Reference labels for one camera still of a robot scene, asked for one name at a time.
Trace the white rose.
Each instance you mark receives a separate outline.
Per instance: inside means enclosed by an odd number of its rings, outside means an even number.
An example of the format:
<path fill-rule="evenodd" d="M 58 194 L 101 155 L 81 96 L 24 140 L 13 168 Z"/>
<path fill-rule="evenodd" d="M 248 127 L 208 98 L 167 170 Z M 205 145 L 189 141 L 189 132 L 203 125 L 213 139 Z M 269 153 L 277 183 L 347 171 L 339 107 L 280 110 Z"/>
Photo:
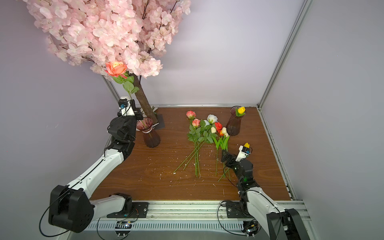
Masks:
<path fill-rule="evenodd" d="M 201 121 L 205 121 L 205 123 L 206 123 L 206 131 L 209 134 L 209 136 L 207 137 L 207 141 L 205 143 L 213 144 L 214 141 L 211 139 L 211 127 L 215 127 L 215 122 L 218 121 L 218 118 L 215 115 L 208 115 L 206 120 L 201 120 Z"/>

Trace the pink orange rose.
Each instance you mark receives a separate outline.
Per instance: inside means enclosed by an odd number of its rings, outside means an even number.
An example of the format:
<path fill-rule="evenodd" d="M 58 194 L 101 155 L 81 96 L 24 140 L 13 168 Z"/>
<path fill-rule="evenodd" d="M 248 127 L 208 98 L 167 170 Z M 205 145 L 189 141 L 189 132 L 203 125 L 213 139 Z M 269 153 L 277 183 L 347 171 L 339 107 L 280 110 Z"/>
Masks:
<path fill-rule="evenodd" d="M 128 93 L 130 99 L 133 94 L 139 91 L 139 87 L 135 86 L 135 77 L 130 75 L 128 67 L 123 62 L 110 62 L 106 63 L 105 72 L 112 77 L 112 79 L 123 86 L 124 90 Z"/>

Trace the white tulip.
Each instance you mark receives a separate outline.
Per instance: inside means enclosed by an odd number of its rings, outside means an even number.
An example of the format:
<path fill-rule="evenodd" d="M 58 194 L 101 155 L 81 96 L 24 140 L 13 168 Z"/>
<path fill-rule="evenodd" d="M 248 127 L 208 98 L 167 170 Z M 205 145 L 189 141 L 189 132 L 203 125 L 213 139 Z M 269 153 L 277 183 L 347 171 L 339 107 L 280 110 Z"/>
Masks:
<path fill-rule="evenodd" d="M 219 141 L 218 141 L 218 135 L 217 135 L 217 129 L 215 127 L 211 127 L 211 139 L 214 141 L 215 147 L 216 147 L 216 170 L 215 170 L 215 176 L 218 174 L 218 161 L 219 161 Z"/>

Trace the red rose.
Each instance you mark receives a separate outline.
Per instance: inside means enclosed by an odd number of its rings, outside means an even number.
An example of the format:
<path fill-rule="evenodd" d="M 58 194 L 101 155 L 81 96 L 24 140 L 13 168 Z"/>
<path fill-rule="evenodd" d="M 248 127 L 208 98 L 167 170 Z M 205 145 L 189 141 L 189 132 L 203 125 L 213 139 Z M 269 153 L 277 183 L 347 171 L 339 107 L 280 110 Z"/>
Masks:
<path fill-rule="evenodd" d="M 223 125 L 219 122 L 215 122 L 215 127 L 218 133 L 220 133 L 223 129 Z"/>

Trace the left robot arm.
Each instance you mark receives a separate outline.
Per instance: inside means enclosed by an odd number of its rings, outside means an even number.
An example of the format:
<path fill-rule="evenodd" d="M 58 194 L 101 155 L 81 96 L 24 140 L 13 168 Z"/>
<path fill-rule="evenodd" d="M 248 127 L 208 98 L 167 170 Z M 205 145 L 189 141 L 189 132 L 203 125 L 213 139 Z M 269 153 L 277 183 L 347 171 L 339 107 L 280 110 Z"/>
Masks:
<path fill-rule="evenodd" d="M 118 116 L 107 128 L 111 143 L 104 148 L 101 157 L 75 180 L 65 186 L 58 185 L 51 191 L 50 206 L 46 211 L 50 225 L 80 233 L 95 219 L 110 214 L 128 217 L 133 212 L 132 198 L 127 194 L 116 193 L 91 200 L 103 180 L 131 155 L 137 122 L 143 120 L 134 100 L 121 98 L 118 104 Z"/>

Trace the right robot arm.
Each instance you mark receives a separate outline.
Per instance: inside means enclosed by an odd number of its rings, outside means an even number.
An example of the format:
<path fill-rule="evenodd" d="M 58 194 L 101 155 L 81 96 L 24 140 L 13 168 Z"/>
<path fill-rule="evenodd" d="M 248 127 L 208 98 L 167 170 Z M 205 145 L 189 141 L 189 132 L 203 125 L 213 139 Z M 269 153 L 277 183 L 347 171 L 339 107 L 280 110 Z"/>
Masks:
<path fill-rule="evenodd" d="M 253 164 L 247 160 L 249 153 L 247 148 L 239 150 L 237 156 L 223 150 L 221 159 L 238 178 L 242 215 L 256 220 L 271 240 L 309 240 L 299 212 L 278 205 L 254 180 Z"/>

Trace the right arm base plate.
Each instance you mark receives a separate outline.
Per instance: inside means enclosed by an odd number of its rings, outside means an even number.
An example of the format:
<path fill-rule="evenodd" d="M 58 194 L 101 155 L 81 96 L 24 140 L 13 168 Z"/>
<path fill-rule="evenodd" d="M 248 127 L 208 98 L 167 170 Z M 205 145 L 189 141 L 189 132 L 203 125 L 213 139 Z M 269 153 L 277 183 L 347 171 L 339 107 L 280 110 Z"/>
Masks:
<path fill-rule="evenodd" d="M 240 202 L 225 201 L 227 218 L 229 219 L 249 219 L 252 216 L 246 211 Z"/>

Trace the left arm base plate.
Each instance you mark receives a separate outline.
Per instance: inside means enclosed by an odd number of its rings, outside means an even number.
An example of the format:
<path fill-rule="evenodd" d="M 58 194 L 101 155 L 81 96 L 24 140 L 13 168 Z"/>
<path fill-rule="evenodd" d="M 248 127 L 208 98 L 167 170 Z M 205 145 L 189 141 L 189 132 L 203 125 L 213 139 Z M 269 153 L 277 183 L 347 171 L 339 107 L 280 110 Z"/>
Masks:
<path fill-rule="evenodd" d="M 145 219 L 147 217 L 149 203 L 148 202 L 132 202 L 132 206 L 128 210 L 121 210 L 117 213 L 107 215 L 107 218 L 115 219 Z"/>

